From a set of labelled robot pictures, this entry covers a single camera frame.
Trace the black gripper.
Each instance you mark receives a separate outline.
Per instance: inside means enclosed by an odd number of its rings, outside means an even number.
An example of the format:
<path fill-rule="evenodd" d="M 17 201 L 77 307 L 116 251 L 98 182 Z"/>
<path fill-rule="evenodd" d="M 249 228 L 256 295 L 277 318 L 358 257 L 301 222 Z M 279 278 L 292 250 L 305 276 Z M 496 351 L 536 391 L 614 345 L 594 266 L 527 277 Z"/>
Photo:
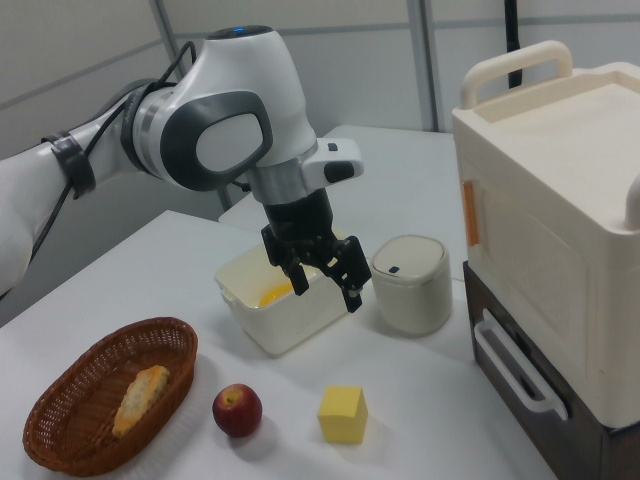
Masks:
<path fill-rule="evenodd" d="M 264 210 L 268 224 L 261 235 L 269 262 L 282 268 L 294 293 L 301 296 L 309 289 L 303 264 L 311 266 L 339 287 L 347 312 L 356 312 L 371 272 L 355 236 L 335 237 L 326 190 L 321 188 L 291 203 L 265 205 Z"/>

